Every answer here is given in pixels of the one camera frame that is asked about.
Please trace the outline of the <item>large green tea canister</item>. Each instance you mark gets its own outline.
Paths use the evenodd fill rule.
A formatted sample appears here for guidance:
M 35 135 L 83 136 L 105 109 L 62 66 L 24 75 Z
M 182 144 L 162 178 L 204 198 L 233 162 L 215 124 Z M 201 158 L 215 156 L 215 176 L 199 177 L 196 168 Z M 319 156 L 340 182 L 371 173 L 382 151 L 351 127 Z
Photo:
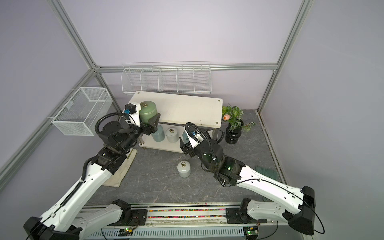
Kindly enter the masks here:
M 144 101 L 140 103 L 141 109 L 139 111 L 140 119 L 143 123 L 147 124 L 149 120 L 158 114 L 157 106 L 152 101 Z

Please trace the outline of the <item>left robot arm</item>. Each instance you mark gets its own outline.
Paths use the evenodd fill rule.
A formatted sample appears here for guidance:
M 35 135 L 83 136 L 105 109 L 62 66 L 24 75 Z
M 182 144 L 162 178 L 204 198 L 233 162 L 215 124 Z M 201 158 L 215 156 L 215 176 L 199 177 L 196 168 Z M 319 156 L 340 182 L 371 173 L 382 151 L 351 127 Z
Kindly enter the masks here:
M 24 224 L 27 238 L 31 240 L 82 240 L 110 224 L 139 225 L 131 213 L 131 205 L 116 200 L 107 208 L 84 220 L 75 221 L 83 206 L 127 159 L 128 153 L 142 135 L 150 135 L 158 129 L 160 114 L 152 116 L 146 123 L 133 121 L 124 129 L 118 121 L 100 124 L 107 118 L 120 116 L 127 120 L 134 117 L 127 111 L 111 113 L 101 117 L 95 125 L 96 134 L 103 140 L 104 146 L 97 155 L 85 161 L 82 175 L 70 190 L 40 217 L 30 217 Z

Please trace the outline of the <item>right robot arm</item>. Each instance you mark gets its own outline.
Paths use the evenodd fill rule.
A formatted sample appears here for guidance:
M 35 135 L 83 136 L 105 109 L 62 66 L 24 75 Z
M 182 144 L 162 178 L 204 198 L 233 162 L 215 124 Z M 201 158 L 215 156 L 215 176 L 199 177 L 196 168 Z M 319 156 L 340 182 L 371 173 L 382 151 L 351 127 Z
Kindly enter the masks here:
M 186 143 L 181 142 L 181 150 L 190 157 L 197 156 L 203 169 L 211 172 L 222 187 L 244 188 L 276 204 L 274 209 L 262 209 L 257 207 L 251 199 L 243 199 L 238 211 L 241 221 L 246 218 L 275 219 L 288 223 L 292 229 L 307 236 L 325 233 L 324 230 L 315 229 L 315 222 L 321 219 L 316 213 L 316 197 L 313 188 L 285 185 L 225 155 L 223 148 L 216 140 L 191 122 L 187 122 L 184 129 L 189 140 Z

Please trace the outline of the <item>small blue-grey canister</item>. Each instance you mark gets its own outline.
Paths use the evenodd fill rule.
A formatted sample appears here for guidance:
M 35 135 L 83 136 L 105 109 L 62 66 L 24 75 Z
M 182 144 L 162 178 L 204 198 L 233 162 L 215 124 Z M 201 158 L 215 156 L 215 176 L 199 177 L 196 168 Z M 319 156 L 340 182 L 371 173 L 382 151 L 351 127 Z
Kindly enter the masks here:
M 163 126 L 158 125 L 156 132 L 151 133 L 151 136 L 155 142 L 162 142 L 166 138 Z

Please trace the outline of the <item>large white tea canister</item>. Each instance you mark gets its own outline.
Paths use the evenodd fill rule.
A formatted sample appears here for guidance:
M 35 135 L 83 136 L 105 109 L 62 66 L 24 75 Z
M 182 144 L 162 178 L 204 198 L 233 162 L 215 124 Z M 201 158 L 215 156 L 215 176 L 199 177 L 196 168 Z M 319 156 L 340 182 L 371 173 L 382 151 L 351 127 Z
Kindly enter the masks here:
M 180 177 L 187 178 L 191 174 L 191 165 L 188 161 L 181 161 L 177 166 Z

